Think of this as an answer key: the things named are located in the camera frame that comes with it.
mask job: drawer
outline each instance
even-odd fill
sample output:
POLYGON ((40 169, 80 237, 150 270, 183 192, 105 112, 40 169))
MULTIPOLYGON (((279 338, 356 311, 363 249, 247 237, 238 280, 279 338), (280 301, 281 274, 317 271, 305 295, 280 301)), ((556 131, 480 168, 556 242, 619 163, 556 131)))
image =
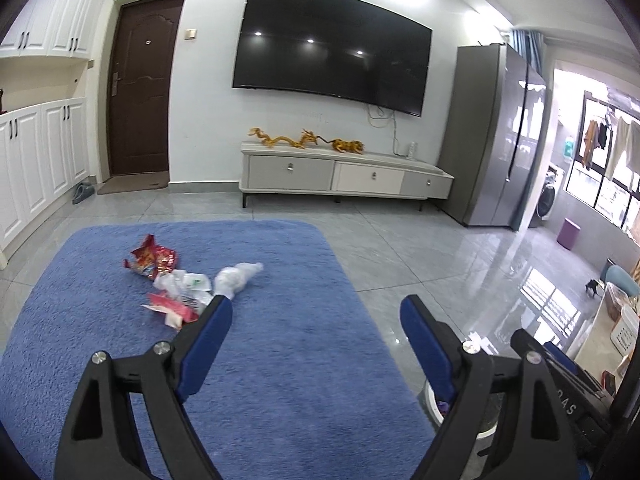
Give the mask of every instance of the drawer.
POLYGON ((424 198, 447 198, 452 178, 417 171, 405 171, 400 195, 424 198))
POLYGON ((251 189, 329 191, 334 170, 332 160, 301 156, 251 155, 251 189))
POLYGON ((403 170, 392 170, 368 164, 336 162, 331 189, 356 193, 398 195, 403 177, 403 170))

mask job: cable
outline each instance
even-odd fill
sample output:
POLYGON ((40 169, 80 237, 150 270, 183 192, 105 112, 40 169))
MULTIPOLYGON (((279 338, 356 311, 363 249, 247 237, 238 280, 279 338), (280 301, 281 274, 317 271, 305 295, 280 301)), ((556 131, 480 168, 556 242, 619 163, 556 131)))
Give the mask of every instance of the cable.
POLYGON ((396 111, 392 110, 389 115, 385 115, 385 111, 381 107, 376 106, 376 108, 378 109, 378 117, 374 117, 373 115, 371 115, 370 105, 367 104, 367 121, 369 121, 369 126, 373 126, 374 128, 386 128, 387 126, 389 126, 390 122, 393 121, 394 139, 391 146, 391 151, 396 156, 404 156, 400 155, 400 153, 396 151, 396 146, 398 145, 398 121, 396 120, 396 111), (382 126, 376 126, 371 121, 386 121, 386 123, 382 124, 382 126))

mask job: doormat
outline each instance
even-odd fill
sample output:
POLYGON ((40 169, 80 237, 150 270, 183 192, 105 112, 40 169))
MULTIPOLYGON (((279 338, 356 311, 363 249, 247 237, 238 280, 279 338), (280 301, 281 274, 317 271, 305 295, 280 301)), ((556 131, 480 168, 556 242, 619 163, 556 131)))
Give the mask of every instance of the doormat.
POLYGON ((143 189, 161 189, 169 185, 169 172, 135 173, 132 175, 112 176, 98 190, 98 195, 142 191, 143 189))

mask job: blue rug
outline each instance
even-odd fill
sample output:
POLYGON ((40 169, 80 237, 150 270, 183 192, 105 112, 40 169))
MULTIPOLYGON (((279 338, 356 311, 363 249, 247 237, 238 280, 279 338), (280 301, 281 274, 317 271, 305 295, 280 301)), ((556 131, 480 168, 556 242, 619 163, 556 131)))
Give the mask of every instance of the blue rug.
MULTIPOLYGON (((88 228, 55 256, 0 362, 0 420, 42 480, 91 353, 135 355, 175 334, 140 306, 151 284, 122 267, 147 233, 191 272, 265 265, 185 403, 225 480, 411 476, 433 430, 324 237, 300 222, 225 221, 88 228)), ((168 478, 135 397, 148 462, 168 478)))

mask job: purple stool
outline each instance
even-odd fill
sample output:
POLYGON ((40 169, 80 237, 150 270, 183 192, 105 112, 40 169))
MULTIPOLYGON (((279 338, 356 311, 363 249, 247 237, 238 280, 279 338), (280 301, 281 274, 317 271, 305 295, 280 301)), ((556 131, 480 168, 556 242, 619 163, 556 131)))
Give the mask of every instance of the purple stool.
POLYGON ((556 241, 562 245, 562 247, 571 250, 574 248, 575 241, 578 239, 578 234, 580 234, 580 226, 574 224, 568 218, 565 218, 556 241))

